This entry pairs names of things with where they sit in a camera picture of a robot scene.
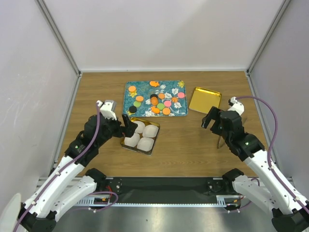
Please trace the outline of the metal tongs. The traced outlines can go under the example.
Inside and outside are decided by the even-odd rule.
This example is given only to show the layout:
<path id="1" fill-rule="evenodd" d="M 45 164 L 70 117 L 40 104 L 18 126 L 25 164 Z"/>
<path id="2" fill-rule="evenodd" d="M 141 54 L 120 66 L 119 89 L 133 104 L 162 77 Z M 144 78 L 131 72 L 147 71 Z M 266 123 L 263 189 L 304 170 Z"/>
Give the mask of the metal tongs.
<path id="1" fill-rule="evenodd" d="M 242 124 L 244 125 L 246 123 L 246 121 L 248 120 L 248 117 L 245 116 L 244 118 L 242 118 Z M 222 138 L 222 136 L 219 136 L 218 141 L 217 141 L 217 149 L 222 148 L 223 146 L 225 146 L 225 142 Z"/>

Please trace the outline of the gold cookie tin box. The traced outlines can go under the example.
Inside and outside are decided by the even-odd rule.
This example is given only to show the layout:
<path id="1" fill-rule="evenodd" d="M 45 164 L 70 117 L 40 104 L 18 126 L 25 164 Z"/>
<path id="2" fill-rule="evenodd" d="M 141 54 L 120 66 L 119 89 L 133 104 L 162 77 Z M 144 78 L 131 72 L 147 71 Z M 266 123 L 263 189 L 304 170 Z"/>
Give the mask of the gold cookie tin box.
<path id="1" fill-rule="evenodd" d="M 136 117 L 132 117 L 130 121 L 137 124 L 137 128 L 132 137 L 122 138 L 120 142 L 122 148 L 151 156 L 158 138 L 160 125 Z"/>

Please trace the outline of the orange fish cookie bottom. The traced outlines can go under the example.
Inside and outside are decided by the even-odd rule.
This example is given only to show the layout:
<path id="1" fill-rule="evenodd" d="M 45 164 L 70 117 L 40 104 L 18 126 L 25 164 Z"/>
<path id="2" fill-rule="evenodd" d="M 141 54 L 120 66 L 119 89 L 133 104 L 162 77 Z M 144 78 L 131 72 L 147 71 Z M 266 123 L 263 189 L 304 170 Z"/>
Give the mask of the orange fish cookie bottom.
<path id="1" fill-rule="evenodd" d="M 154 113 L 154 114 L 159 114 L 160 113 L 160 109 L 158 109 L 157 107 L 151 107 L 151 111 Z"/>

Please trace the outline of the orange round cookie bottom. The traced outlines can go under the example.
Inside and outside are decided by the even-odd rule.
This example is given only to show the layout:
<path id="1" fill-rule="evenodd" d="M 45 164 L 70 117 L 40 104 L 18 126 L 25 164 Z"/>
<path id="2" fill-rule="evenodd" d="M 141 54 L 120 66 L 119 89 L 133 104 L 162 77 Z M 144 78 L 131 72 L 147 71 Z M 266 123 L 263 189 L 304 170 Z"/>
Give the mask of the orange round cookie bottom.
<path id="1" fill-rule="evenodd" d="M 166 108 L 164 108 L 164 109 L 162 110 L 162 113 L 163 113 L 164 115 L 168 116 L 168 115 L 170 114 L 170 109 L 166 107 Z"/>

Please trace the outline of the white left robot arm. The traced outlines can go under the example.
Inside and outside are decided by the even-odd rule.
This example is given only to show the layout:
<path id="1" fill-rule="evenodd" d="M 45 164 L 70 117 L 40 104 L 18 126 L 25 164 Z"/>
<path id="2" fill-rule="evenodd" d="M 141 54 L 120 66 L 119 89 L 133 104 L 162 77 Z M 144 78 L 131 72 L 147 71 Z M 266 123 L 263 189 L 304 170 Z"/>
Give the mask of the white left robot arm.
<path id="1" fill-rule="evenodd" d="M 17 224 L 28 232 L 51 232 L 59 219 L 79 200 L 92 194 L 118 195 L 106 186 L 106 175 L 89 169 L 77 184 L 68 188 L 71 180 L 98 155 L 99 148 L 113 137 L 132 137 L 137 124 L 123 115 L 123 122 L 102 113 L 91 116 L 73 140 L 60 163 L 42 186 L 24 203 Z"/>

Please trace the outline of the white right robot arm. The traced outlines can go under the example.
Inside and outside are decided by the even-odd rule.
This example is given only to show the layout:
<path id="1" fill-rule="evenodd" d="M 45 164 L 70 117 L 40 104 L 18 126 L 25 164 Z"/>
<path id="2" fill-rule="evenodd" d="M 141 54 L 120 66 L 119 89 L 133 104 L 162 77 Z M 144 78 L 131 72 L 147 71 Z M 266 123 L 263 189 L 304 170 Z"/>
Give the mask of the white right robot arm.
<path id="1" fill-rule="evenodd" d="M 267 151 L 259 139 L 245 132 L 242 118 L 233 110 L 223 111 L 213 106 L 202 119 L 206 128 L 210 121 L 214 134 L 222 136 L 229 150 L 250 167 L 264 184 L 253 183 L 238 169 L 223 175 L 223 191 L 245 196 L 271 217 L 278 232 L 302 232 L 309 227 L 309 201 L 282 175 L 272 161 L 267 160 Z"/>

